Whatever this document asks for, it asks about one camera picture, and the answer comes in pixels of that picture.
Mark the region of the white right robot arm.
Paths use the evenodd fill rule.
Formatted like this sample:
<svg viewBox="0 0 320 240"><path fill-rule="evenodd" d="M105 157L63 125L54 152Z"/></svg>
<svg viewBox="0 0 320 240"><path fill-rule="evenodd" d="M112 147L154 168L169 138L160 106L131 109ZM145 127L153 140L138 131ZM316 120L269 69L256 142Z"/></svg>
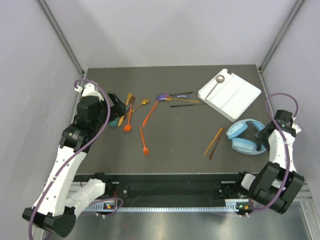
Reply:
<svg viewBox="0 0 320 240"><path fill-rule="evenodd" d="M269 208L284 214L305 183L293 163L293 143L300 128L289 111L277 110L273 119L255 134L259 145L268 151L268 163L256 176L239 172L233 192L239 198L248 197L264 206L276 198Z"/></svg>

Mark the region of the orange plastic fork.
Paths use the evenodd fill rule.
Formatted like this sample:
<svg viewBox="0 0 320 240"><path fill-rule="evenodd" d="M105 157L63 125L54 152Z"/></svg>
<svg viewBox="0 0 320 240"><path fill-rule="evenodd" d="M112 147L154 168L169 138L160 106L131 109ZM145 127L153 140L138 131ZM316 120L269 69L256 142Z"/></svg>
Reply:
<svg viewBox="0 0 320 240"><path fill-rule="evenodd" d="M149 150L146 146L146 142L145 142L145 138L144 138L144 134L143 134L143 130L142 130L141 126L139 127L139 130L140 130L140 136L141 136L141 140L142 140L142 144L143 144L143 154L144 154L144 156L148 156Z"/></svg>

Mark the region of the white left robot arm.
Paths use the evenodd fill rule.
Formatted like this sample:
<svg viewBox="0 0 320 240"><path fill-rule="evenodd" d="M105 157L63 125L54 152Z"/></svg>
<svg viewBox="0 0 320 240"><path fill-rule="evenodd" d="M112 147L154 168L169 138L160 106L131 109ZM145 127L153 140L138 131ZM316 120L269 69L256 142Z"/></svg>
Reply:
<svg viewBox="0 0 320 240"><path fill-rule="evenodd" d="M109 98L96 82L86 78L83 81L84 86L74 86L81 98L73 122L62 132L56 159L42 193L33 206L22 213L29 223L30 239L33 238L33 227L65 238L90 205L113 201L115 208L111 215L124 205L124 200L115 196L112 181L103 173L91 176L85 186L68 197L79 166L113 117L114 108L110 102L119 101L116 95Z"/></svg>

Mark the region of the orange plastic knife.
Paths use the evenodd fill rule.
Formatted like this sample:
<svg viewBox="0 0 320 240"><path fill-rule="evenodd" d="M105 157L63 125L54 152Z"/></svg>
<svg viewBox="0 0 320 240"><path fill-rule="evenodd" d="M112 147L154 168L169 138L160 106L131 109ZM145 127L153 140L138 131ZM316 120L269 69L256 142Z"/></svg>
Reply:
<svg viewBox="0 0 320 240"><path fill-rule="evenodd" d="M150 110L149 114L147 115L147 117L144 119L143 123L142 123L142 127L144 128L145 125L147 124L150 116L152 115L152 113L154 112L154 110L156 109L157 105L158 105L159 101L157 100L155 102L155 104L153 105L152 109Z"/></svg>

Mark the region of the white divided utensil tray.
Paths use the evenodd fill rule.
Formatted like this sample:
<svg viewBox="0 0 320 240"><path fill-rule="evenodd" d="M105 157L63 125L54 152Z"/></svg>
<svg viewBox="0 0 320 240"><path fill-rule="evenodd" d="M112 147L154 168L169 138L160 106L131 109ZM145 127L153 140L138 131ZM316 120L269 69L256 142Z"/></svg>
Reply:
<svg viewBox="0 0 320 240"><path fill-rule="evenodd" d="M225 77L224 82L219 83L206 98L218 75ZM261 92L258 87L223 68L197 92L197 96L229 121L236 122Z"/></svg>

